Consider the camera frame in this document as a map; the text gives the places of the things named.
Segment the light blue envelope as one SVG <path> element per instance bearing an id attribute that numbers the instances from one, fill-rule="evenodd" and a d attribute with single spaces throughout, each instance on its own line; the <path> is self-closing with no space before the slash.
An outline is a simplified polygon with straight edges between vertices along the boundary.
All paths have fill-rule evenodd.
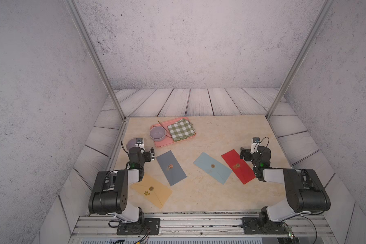
<path id="1" fill-rule="evenodd" d="M 230 168 L 221 164 L 219 161 L 212 158 L 205 152 L 201 153 L 201 155 L 194 161 L 194 165 L 205 171 L 223 185 L 226 183 L 232 173 Z"/>

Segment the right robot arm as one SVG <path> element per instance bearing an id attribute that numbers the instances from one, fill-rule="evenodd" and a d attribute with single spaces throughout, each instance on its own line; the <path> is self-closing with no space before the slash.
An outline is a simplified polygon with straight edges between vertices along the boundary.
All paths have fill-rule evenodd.
<path id="1" fill-rule="evenodd" d="M 265 146 L 257 149 L 242 147 L 240 158 L 253 164 L 254 175 L 259 181 L 285 187 L 284 200 L 262 208 L 257 219 L 260 227 L 281 224 L 299 214 L 321 214 L 330 209 L 330 198 L 315 170 L 273 168 L 270 166 L 271 150 Z"/>

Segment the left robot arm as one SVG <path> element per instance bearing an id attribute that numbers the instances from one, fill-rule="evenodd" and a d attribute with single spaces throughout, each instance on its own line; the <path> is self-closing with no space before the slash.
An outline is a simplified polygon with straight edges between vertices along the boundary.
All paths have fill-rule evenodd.
<path id="1" fill-rule="evenodd" d="M 125 169 L 98 172 L 88 210 L 91 214 L 114 216 L 124 223 L 142 224 L 143 211 L 129 202 L 128 190 L 132 184 L 142 181 L 144 165 L 155 158 L 155 150 L 132 147 L 128 151 L 128 158 Z"/>

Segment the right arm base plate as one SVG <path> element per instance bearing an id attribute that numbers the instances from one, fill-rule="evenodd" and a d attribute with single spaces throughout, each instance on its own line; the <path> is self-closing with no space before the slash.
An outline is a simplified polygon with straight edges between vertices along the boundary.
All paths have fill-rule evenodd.
<path id="1" fill-rule="evenodd" d="M 242 218 L 240 227 L 244 234 L 264 234 L 264 235 L 286 235 L 288 229 L 282 222 L 271 222 L 268 220 L 261 220 L 260 218 Z"/>

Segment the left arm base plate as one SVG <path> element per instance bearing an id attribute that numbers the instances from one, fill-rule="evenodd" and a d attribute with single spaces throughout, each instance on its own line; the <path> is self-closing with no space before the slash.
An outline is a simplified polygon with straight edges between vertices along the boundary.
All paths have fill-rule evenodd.
<path id="1" fill-rule="evenodd" d="M 160 218 L 145 218 L 143 223 L 120 223 L 117 235 L 158 235 L 160 231 Z"/>

